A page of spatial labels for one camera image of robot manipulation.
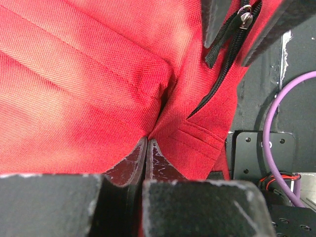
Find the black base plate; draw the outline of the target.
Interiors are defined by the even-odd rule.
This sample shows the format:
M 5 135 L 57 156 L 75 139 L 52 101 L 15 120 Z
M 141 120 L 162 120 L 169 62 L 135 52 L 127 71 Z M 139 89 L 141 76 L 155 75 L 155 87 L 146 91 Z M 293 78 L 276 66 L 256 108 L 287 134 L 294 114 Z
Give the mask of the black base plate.
M 271 132 L 273 119 L 287 93 L 315 76 L 315 72 L 306 73 L 271 94 L 263 130 L 241 132 L 235 140 L 233 180 L 250 182 L 262 193 L 275 237 L 316 234 L 316 211 L 308 202 L 301 202 L 302 175 L 293 173 L 295 140 L 290 133 Z

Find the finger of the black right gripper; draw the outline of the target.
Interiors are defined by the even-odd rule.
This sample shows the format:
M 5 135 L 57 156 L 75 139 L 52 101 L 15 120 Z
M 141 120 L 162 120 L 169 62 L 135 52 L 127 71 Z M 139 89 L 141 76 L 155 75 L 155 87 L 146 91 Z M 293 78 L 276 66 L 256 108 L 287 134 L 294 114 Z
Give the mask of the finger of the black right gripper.
M 202 45 L 210 48 L 234 0 L 201 0 Z
M 284 33 L 315 14 L 314 0 L 263 0 L 259 16 L 239 53 L 241 66 L 248 67 Z

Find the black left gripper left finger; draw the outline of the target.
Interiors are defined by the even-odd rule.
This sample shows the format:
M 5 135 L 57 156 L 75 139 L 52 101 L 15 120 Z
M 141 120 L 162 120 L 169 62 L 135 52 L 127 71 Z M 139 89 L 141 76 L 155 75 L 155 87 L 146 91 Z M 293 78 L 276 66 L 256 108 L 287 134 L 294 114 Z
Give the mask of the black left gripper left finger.
M 3 174 L 3 237 L 135 237 L 147 139 L 101 174 Z

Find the red backpack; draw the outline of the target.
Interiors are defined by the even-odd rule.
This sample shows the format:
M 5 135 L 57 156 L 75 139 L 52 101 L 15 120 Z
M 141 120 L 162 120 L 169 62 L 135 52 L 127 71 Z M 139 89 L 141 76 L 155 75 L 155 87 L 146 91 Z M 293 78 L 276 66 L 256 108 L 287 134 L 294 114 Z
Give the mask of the red backpack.
M 239 53 L 261 8 L 235 0 L 204 48 L 200 0 L 1 1 L 0 175 L 105 173 L 146 138 L 186 179 L 232 181 Z

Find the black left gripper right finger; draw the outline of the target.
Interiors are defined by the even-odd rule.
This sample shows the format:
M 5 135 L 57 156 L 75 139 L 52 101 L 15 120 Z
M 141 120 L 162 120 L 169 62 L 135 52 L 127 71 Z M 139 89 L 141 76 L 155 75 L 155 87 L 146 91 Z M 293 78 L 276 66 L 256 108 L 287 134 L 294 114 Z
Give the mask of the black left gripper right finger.
M 247 181 L 188 180 L 162 154 L 147 148 L 142 189 L 146 237 L 273 237 L 265 199 Z

